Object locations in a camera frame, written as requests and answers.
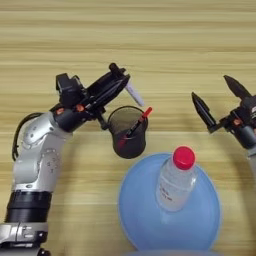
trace plastic bottle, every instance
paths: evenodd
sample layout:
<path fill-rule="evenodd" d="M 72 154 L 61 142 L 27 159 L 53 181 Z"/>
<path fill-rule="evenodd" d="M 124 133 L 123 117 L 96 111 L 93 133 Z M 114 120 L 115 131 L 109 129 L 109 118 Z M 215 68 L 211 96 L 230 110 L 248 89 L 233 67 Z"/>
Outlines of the plastic bottle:
<path fill-rule="evenodd" d="M 182 146 L 175 150 L 160 169 L 156 188 L 158 204 L 167 211 L 179 211 L 192 192 L 197 172 L 194 168 L 195 154 Z"/>

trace red accent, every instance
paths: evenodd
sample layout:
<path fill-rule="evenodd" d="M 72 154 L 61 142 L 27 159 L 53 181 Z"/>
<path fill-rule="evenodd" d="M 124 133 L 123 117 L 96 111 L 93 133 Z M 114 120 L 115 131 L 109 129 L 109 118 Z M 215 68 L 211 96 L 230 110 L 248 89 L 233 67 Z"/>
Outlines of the red accent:
<path fill-rule="evenodd" d="M 144 113 L 143 113 L 143 118 L 146 118 L 149 114 L 150 114 L 150 112 L 152 111 L 153 109 L 151 108 L 151 107 L 149 107 Z"/>
<path fill-rule="evenodd" d="M 56 110 L 57 115 L 60 115 L 64 112 L 64 108 L 59 108 Z"/>
<path fill-rule="evenodd" d="M 235 126 L 238 126 L 238 125 L 242 124 L 243 122 L 241 119 L 234 119 L 233 123 Z"/>
<path fill-rule="evenodd" d="M 85 107 L 82 104 L 77 104 L 76 105 L 76 110 L 78 112 L 83 112 L 85 110 Z"/>
<path fill-rule="evenodd" d="M 196 157 L 193 150 L 189 147 L 178 147 L 173 154 L 174 164 L 181 170 L 189 170 L 195 163 Z"/>

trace table surface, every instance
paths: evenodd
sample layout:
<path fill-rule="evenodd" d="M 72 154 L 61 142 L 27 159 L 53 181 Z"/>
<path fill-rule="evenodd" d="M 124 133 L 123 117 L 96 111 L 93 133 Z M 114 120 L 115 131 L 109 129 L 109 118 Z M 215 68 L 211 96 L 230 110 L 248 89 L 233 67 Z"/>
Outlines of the table surface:
<path fill-rule="evenodd" d="M 118 221 L 120 182 L 143 156 L 186 144 L 222 202 L 223 225 L 213 250 L 255 255 L 256 197 L 246 152 L 224 130 L 210 136 L 191 101 L 195 91 L 217 119 L 228 114 L 239 100 L 224 74 L 255 92 L 255 11 L 254 0 L 1 1 L 0 218 L 10 195 L 18 122 L 57 102 L 57 74 L 77 74 L 89 85 L 116 62 L 154 108 L 146 150 L 137 159 L 121 159 L 97 122 L 81 127 L 63 150 L 44 247 L 53 255 L 71 256 L 134 250 Z M 107 106 L 106 117 L 131 104 L 123 92 Z"/>

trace plastic cup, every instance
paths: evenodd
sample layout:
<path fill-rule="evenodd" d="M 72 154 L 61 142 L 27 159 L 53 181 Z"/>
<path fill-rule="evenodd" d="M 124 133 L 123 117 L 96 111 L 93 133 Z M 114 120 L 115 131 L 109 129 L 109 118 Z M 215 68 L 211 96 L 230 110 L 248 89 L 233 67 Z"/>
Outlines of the plastic cup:
<path fill-rule="evenodd" d="M 113 149 L 122 158 L 131 159 L 139 156 L 146 147 L 145 133 L 148 127 L 146 118 L 135 130 L 131 137 L 125 135 L 129 129 L 139 120 L 143 111 L 133 106 L 124 106 L 116 109 L 109 116 L 108 127 L 112 134 Z"/>

